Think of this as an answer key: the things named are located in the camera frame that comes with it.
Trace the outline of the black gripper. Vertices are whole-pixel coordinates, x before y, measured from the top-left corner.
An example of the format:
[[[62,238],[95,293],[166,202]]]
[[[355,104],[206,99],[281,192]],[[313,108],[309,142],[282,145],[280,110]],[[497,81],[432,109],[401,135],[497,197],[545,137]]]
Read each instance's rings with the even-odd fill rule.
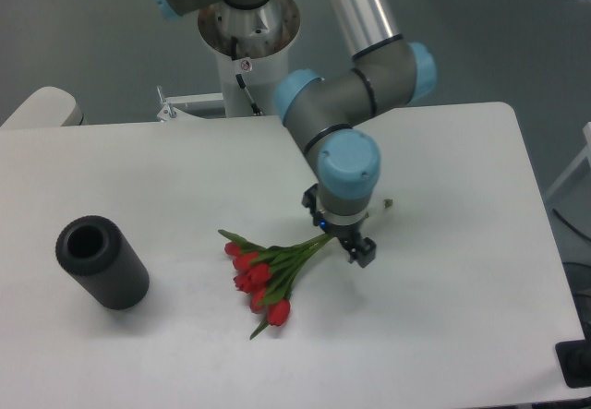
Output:
[[[302,205],[314,226],[340,241],[350,264],[365,269],[375,259],[375,242],[361,235],[361,227],[368,218],[368,197],[342,199],[327,192],[324,186],[313,185],[304,192]]]

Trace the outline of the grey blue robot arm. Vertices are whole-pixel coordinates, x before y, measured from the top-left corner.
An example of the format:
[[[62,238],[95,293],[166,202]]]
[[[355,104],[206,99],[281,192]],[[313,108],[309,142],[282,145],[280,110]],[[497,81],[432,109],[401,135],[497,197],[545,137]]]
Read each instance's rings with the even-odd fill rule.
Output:
[[[426,46],[404,39],[387,0],[330,0],[353,65],[324,79],[288,68],[301,26],[294,0],[155,2],[170,18],[197,14],[199,35],[216,58],[225,114],[281,120],[317,178],[302,198],[314,224],[367,266],[376,246],[360,228],[380,151],[358,126],[434,88],[437,68]]]

